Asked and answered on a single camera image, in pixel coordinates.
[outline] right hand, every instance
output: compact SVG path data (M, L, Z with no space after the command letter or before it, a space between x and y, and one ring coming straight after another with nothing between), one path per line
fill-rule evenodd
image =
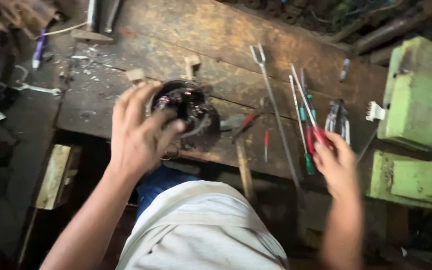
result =
M326 179L329 193L335 199L360 196L353 150L339 134L326 132L326 137L334 144L334 152L316 142L313 159Z

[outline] workbench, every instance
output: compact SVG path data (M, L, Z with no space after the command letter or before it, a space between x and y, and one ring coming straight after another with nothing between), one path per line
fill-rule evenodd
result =
M73 76L70 89L63 96L58 128L111 138L114 102L132 85L123 70L141 68L147 77L165 81L185 74L184 57L195 54L202 61L198 80L212 86L210 102L219 120L248 114L258 107L261 97L267 96L261 70L249 48L258 43L266 54L270 83L296 170L304 182L325 184L321 175L307 177L305 170L301 170L303 144L289 83L291 63L297 70L305 69L320 125L326 121L330 101L345 101L355 152L363 149L376 128L376 123L365 120L366 108L369 101L381 104L386 68L353 58L346 80L340 83L346 52L309 37L293 25L267 21L215 0L123 1L122 4L112 35L115 44L74 44L73 55L89 56L93 61L68 60ZM276 121L270 121L270 125L267 163L264 121L257 120L244 134L250 169L291 179ZM230 132L188 146L180 151L181 157L238 166ZM371 162L364 164L363 170L370 170Z

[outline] blue jeans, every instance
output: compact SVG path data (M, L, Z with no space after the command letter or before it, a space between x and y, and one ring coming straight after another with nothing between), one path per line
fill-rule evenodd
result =
M136 220L138 220L146 208L154 201L156 196L163 191L184 182L198 180L200 179L196 176L187 175L178 169L171 169L161 165L161 167L157 168L150 175L147 175L145 179L142 180L141 185L136 187L140 198Z

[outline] green machine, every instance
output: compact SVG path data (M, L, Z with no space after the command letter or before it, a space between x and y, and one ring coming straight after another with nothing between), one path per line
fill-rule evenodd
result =
M432 208L432 161L374 153L369 197Z
M393 50L382 109L379 139L432 151L432 41L415 37Z

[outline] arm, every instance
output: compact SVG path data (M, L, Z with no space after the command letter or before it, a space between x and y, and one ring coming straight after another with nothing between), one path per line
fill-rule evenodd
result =
M316 143L314 162L333 196L321 246L321 262L329 270L360 270L362 262L363 206L354 153L344 139L327 132L337 156Z
M158 89L139 84L124 92L113 110L111 161L93 193L46 256L41 269L92 269L104 257L113 231L139 179L159 162L182 120L161 110L144 120L144 104Z

